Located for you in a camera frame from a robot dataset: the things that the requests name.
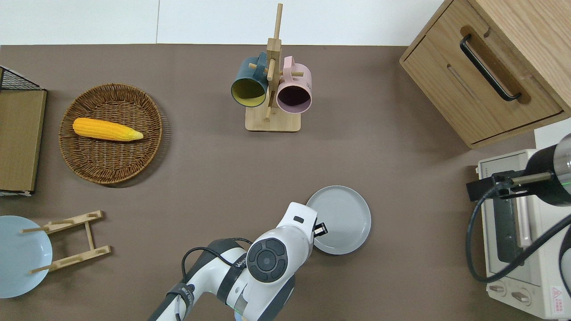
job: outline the woven basket tray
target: woven basket tray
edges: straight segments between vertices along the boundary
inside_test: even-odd
[[[116,142],[79,136],[72,124],[80,117],[129,126],[144,138]],[[109,83],[89,89],[71,103],[59,128],[59,149],[69,168],[81,178],[114,184],[147,167],[162,135],[160,112],[151,97],[136,87]]]

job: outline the wooden mug stand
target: wooden mug stand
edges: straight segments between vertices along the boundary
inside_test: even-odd
[[[50,265],[42,266],[35,268],[29,271],[29,274],[33,274],[36,272],[40,272],[43,270],[55,271],[59,270],[62,267],[74,265],[79,262],[83,262],[85,260],[89,260],[92,258],[96,258],[97,256],[101,256],[107,253],[111,253],[111,247],[109,245],[105,245],[102,247],[95,248],[93,244],[93,234],[91,233],[91,227],[89,226],[89,222],[92,220],[100,219],[103,217],[103,213],[101,211],[94,211],[91,213],[75,216],[72,218],[64,219],[64,220],[56,220],[52,222],[48,222],[48,224],[36,228],[27,228],[25,230],[21,230],[20,233],[29,233],[29,232],[36,232],[36,231],[44,231],[46,234],[52,234],[55,232],[67,230],[70,227],[74,227],[80,224],[85,224],[85,229],[87,230],[87,241],[89,242],[89,251],[68,256],[66,258],[56,260],[51,262]]]
[[[266,100],[258,107],[246,108],[246,129],[249,131],[281,131],[293,133],[301,129],[301,115],[290,114],[276,105],[276,93],[280,81],[282,41],[279,39],[283,5],[278,3],[274,37],[268,38],[268,92]]]

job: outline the yellow corn cob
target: yellow corn cob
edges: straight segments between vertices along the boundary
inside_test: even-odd
[[[110,141],[128,142],[143,138],[143,134],[130,127],[91,118],[77,118],[73,122],[73,130],[80,136]]]

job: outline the dark teal mug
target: dark teal mug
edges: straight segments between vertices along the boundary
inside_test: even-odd
[[[242,62],[236,80],[230,91],[234,100],[242,106],[260,106],[266,99],[268,91],[268,74],[264,69],[268,67],[268,56],[262,51],[258,57],[249,57]]]

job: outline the black metal wire rack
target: black metal wire rack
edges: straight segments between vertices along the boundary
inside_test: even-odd
[[[28,79],[0,66],[0,90],[44,90]]]

